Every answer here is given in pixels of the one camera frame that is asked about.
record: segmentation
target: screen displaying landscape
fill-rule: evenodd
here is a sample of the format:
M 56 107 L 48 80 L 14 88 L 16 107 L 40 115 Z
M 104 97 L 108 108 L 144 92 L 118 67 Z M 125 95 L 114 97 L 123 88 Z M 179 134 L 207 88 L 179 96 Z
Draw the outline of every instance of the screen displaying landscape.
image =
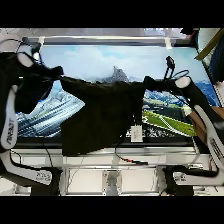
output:
M 48 67 L 60 65 L 66 76 L 110 83 L 142 82 L 145 76 L 162 79 L 167 68 L 166 57 L 171 56 L 176 65 L 174 73 L 189 70 L 189 76 L 206 95 L 210 105 L 220 106 L 202 63 L 194 59 L 197 55 L 194 48 L 175 47 L 168 50 L 159 46 L 66 45 L 44 46 L 41 54 Z M 195 135 L 192 123 L 186 117 L 190 108 L 175 96 L 146 90 L 143 102 L 144 135 Z M 65 92 L 59 81 L 55 81 L 47 99 L 39 102 L 32 113 L 17 114 L 19 137 L 37 137 L 36 132 L 44 137 L 60 136 L 60 124 L 84 105 L 80 99 Z

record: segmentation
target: price tag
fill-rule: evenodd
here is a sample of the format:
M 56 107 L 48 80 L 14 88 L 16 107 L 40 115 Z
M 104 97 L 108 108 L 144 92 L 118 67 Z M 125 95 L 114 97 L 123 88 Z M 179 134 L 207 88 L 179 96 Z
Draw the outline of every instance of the price tag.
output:
M 131 142 L 143 142 L 142 126 L 131 126 Z

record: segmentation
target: sky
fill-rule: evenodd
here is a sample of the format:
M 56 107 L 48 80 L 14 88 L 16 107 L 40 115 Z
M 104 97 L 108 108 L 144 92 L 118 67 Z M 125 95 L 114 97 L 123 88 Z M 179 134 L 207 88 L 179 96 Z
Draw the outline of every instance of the sky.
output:
M 209 81 L 201 62 L 194 59 L 196 49 L 159 46 L 64 45 L 43 46 L 41 55 L 49 67 L 62 66 L 66 76 L 89 80 L 113 74 L 113 66 L 122 69 L 127 77 L 144 79 L 164 77 L 166 57 L 175 61 L 175 71 L 188 69 L 193 81 Z

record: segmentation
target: metal bracket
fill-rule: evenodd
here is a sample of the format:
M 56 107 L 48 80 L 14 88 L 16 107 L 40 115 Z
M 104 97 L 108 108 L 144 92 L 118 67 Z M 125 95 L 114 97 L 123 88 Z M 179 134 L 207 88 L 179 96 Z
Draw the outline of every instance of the metal bracket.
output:
M 105 196 L 119 196 L 122 192 L 120 170 L 104 170 L 102 176 L 102 193 Z

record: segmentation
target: green field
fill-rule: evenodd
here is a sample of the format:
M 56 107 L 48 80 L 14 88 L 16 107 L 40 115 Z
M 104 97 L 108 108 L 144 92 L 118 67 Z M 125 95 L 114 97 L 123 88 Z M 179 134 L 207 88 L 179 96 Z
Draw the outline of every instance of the green field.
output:
M 168 128 L 167 125 L 164 124 L 163 121 L 159 118 L 159 116 L 160 116 L 159 114 L 153 113 L 151 111 L 144 111 L 143 116 L 145 116 L 148 119 L 148 122 L 150 124 L 155 124 L 155 125 L 158 125 L 158 126 L 161 126 L 161 127 L 164 127 L 164 128 Z M 196 135 L 192 125 L 186 124 L 186 123 L 181 122 L 181 121 L 171 119 L 171 118 L 166 117 L 166 116 L 162 116 L 162 117 L 174 129 L 176 129 L 178 131 L 181 131 L 181 132 L 183 132 L 187 135 L 190 135 L 190 136 L 195 136 Z

